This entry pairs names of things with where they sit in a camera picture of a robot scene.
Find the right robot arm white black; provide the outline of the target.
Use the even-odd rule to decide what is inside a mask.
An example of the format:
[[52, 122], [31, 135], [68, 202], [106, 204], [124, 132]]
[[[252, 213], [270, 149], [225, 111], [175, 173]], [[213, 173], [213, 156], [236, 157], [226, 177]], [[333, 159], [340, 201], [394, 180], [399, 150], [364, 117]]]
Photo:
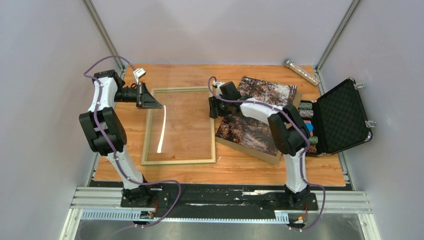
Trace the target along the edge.
[[212, 119], [240, 113], [269, 126], [276, 148], [283, 154], [286, 181], [285, 201], [292, 209], [298, 209], [310, 194], [310, 183], [305, 177], [305, 157], [310, 147], [310, 131], [297, 108], [288, 104], [277, 106], [264, 103], [254, 97], [242, 96], [234, 83], [209, 78], [209, 116]]

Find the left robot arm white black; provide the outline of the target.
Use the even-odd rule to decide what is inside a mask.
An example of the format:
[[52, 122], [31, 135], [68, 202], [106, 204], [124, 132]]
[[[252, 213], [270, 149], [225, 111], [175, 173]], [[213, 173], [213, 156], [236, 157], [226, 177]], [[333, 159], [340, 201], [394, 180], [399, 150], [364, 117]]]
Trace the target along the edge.
[[149, 206], [153, 193], [147, 180], [137, 169], [127, 149], [127, 134], [113, 105], [116, 102], [135, 103], [138, 109], [162, 109], [163, 105], [149, 92], [144, 82], [128, 87], [111, 69], [92, 76], [94, 95], [86, 113], [78, 119], [89, 147], [104, 156], [123, 182], [122, 198], [130, 204]]

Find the autumn forest photo board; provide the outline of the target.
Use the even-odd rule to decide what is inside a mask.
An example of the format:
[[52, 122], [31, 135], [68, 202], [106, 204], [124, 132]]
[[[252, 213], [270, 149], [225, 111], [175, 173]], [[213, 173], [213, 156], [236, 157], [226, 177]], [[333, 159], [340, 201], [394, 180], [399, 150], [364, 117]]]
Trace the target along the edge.
[[[296, 85], [242, 77], [237, 90], [269, 105], [299, 105], [302, 94]], [[240, 113], [225, 116], [215, 134], [216, 142], [270, 164], [280, 162], [282, 153], [276, 148], [269, 126]]]

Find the silver glitter microphone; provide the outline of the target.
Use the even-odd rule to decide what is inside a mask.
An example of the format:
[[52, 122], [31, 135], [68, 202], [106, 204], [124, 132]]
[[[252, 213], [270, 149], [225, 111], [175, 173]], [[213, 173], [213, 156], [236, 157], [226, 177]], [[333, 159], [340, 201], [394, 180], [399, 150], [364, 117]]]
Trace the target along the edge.
[[321, 83], [321, 81], [318, 80], [314, 74], [306, 71], [303, 67], [294, 63], [294, 61], [291, 58], [286, 58], [283, 61], [283, 65], [291, 69], [293, 72], [298, 74], [300, 77], [302, 77], [304, 80], [306, 80], [307, 82], [309, 82], [315, 87], [317, 87]]

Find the blue poker chip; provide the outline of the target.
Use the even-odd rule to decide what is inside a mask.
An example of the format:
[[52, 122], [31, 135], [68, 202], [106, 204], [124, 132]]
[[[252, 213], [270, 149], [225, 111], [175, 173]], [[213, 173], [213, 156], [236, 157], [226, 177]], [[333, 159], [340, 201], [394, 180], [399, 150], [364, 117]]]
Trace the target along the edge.
[[310, 122], [306, 122], [305, 125], [307, 129], [309, 130], [309, 132], [313, 132], [314, 126]]

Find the black poker chip case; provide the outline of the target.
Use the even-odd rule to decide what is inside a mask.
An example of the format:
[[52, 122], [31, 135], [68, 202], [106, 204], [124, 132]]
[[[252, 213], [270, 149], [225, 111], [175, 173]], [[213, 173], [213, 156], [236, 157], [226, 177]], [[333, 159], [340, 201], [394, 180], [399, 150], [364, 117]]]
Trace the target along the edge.
[[349, 77], [315, 101], [302, 100], [298, 111], [305, 123], [313, 125], [307, 156], [334, 155], [373, 139], [372, 127], [357, 83]]

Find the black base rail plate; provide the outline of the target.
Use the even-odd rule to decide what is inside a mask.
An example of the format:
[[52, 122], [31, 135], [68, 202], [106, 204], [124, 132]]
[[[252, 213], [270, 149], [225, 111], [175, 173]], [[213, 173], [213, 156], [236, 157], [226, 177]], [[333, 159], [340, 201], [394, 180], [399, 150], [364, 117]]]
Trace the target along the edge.
[[283, 185], [158, 183], [149, 189], [144, 208], [152, 208], [156, 217], [267, 220], [275, 211], [319, 209], [314, 193], [297, 199]]

